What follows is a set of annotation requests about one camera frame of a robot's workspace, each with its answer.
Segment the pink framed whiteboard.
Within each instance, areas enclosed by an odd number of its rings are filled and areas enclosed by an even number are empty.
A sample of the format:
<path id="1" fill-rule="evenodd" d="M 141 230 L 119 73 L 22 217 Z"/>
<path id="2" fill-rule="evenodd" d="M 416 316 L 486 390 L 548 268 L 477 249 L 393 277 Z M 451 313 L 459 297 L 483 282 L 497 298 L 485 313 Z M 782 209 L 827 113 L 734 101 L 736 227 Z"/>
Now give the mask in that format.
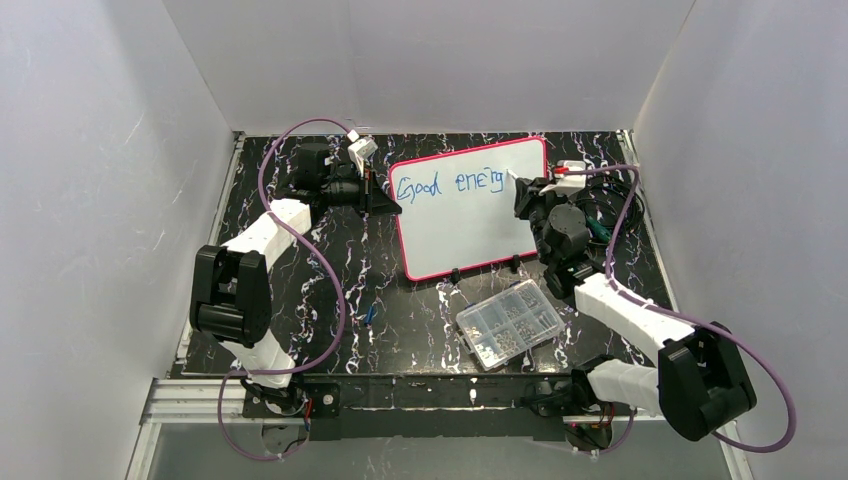
<path id="1" fill-rule="evenodd" d="M 513 213 L 514 180 L 547 174 L 546 143 L 528 137 L 400 162 L 389 170 L 406 277 L 423 281 L 536 252 Z"/>

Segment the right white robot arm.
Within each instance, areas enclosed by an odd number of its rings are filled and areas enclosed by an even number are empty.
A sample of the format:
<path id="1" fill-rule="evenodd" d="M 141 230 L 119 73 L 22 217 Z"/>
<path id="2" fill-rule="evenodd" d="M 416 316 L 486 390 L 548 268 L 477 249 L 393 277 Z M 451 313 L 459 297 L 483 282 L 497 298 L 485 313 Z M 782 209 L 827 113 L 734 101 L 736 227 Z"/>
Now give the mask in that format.
<path id="1" fill-rule="evenodd" d="M 758 402 L 739 353 L 718 323 L 691 327 L 653 311 L 652 303 L 613 288 L 586 252 L 590 230 L 584 212 L 554 183 L 518 178 L 514 214 L 530 226 L 544 281 L 568 301 L 649 357 L 648 366 L 599 355 L 575 367 L 567 387 L 580 407 L 628 404 L 660 414 L 683 438 L 697 441 L 752 410 Z"/>

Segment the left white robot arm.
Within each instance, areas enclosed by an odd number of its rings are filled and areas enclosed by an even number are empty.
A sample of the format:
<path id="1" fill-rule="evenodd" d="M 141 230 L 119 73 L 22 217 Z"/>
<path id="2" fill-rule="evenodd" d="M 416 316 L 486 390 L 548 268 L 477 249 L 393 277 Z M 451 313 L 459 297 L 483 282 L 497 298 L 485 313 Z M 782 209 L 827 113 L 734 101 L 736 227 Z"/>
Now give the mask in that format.
<path id="1" fill-rule="evenodd" d="M 190 325 L 232 353 L 255 384 L 285 389 L 299 371 L 270 330 L 270 267 L 330 207 L 350 207 L 362 218 L 401 213 L 368 166 L 376 150 L 374 139 L 361 137 L 336 161 L 326 144 L 301 145 L 280 199 L 235 238 L 198 250 Z"/>

